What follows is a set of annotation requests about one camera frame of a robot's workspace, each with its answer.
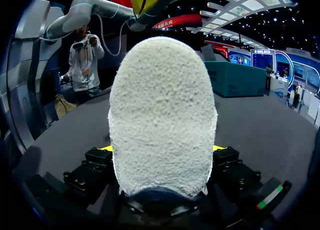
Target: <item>yellow tape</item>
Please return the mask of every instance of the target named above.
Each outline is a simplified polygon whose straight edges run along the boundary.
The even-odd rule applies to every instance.
[[[107,151],[109,151],[109,152],[113,152],[113,151],[114,151],[114,149],[113,149],[113,147],[112,147],[111,145],[110,145],[110,146],[105,146],[105,147],[103,147],[103,148],[98,148],[98,149],[100,149],[100,150],[107,150]],[[213,145],[213,148],[212,148],[213,151],[216,151],[216,150],[218,150],[218,149],[226,149],[226,147]]]

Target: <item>gray carpet floor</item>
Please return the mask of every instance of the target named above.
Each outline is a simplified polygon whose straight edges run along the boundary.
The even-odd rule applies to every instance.
[[[280,218],[304,189],[315,144],[316,128],[297,112],[268,96],[222,98],[215,95],[218,124],[215,144],[232,146],[253,170],[262,172],[262,182],[276,177],[293,186],[274,210]],[[22,156],[14,172],[22,182],[34,174],[50,172],[63,180],[85,159],[92,147],[110,144],[109,95],[77,107],[45,131]],[[99,213],[104,194],[89,209]]]

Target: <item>teal box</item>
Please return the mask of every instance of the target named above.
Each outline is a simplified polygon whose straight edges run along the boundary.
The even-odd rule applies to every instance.
[[[225,98],[263,96],[266,70],[227,61],[205,61],[212,89]]]

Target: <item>white counter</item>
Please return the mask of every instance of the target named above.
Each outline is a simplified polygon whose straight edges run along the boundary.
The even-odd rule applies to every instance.
[[[308,115],[314,120],[316,120],[316,117],[317,117],[319,104],[320,104],[320,100],[316,98],[314,95],[311,96]]]
[[[303,104],[306,105],[307,107],[310,106],[311,103],[311,97],[314,96],[312,92],[309,90],[305,89],[304,94],[303,94]]]
[[[278,94],[283,94],[283,96],[288,95],[288,80],[284,77],[278,77],[276,79],[276,76],[271,74],[271,83],[270,83],[270,90],[278,93]]]

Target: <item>gray hoodie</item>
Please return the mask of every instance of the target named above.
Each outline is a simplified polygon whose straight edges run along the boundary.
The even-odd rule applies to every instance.
[[[101,46],[100,39],[97,35],[91,34],[96,37],[96,46],[91,46],[89,40],[87,41],[87,51],[84,48],[75,50],[73,45],[70,47],[69,55],[69,71],[67,75],[72,78],[73,90],[75,92],[85,91],[100,85],[98,77],[98,59],[102,59],[105,51]],[[89,74],[84,76],[82,69],[89,69]]]

